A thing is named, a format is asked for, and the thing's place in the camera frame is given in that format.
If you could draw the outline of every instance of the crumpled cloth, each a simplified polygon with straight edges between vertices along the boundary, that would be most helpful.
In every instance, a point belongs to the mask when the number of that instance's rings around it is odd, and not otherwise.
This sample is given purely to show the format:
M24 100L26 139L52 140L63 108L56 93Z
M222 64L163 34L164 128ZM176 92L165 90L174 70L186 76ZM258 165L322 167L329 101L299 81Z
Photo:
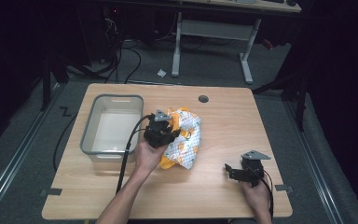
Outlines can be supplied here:
M178 129L182 131L173 142L169 143L159 165L163 169L168 169L175 164L191 169L200 148L201 119L185 107L173 112L169 111L167 115L172 116L172 119L169 120L172 131Z

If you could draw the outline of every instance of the clear plastic bin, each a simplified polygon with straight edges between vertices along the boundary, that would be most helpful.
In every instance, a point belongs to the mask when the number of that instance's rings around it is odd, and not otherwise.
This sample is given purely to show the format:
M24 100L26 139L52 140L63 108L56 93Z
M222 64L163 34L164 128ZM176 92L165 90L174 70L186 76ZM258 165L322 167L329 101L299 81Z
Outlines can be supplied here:
M142 118L143 110L144 100L139 95L97 96L80 142L81 150L92 161L122 161L131 132ZM139 138L140 132L131 139L128 161L134 161L133 152Z

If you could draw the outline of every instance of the hand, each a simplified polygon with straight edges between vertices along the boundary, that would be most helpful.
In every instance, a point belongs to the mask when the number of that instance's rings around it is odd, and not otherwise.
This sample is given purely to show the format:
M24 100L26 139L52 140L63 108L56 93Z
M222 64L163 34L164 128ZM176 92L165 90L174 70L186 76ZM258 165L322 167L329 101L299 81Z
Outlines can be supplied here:
M254 210L257 223L271 223L271 215L269 213L269 190L266 185L259 180L258 185L252 188L249 182L240 182L245 191L246 201Z
M161 156L167 149L167 146L153 148L149 143L142 139L135 150L136 169L148 172L153 172L158 166Z

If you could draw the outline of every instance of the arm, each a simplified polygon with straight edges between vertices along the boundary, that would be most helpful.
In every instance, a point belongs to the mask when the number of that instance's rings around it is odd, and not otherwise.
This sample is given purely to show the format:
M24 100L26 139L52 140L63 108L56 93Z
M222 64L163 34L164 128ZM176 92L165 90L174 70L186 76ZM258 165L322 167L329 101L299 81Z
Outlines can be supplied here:
M248 182L240 182L245 191L246 201L255 213L255 219L258 224L271 224L271 214L269 213L269 190L259 180L257 186L252 188Z
M127 223L139 189L158 166L165 149L167 149L167 146L152 148L145 140L139 143L135 150L135 170L124 187L103 210L97 224Z

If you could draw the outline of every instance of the wooden table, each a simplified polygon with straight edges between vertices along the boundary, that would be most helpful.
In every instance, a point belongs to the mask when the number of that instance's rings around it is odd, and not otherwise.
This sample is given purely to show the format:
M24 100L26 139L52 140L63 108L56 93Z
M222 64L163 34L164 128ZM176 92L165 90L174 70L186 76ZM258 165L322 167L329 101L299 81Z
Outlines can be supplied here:
M103 93L139 94L144 115L157 109L187 106L202 119L200 150L191 170L174 165L157 168L139 191L131 218L252 217L243 190L229 179L227 163L240 168L241 154L255 149L270 155L262 161L274 185L282 178L251 90L245 88L91 84L62 155L53 189L42 211L45 219L94 219L115 196L120 162L92 162L80 139L94 98ZM200 95L209 98L199 101ZM133 171L129 162L124 182ZM292 207L285 191L274 190L275 217L288 217Z

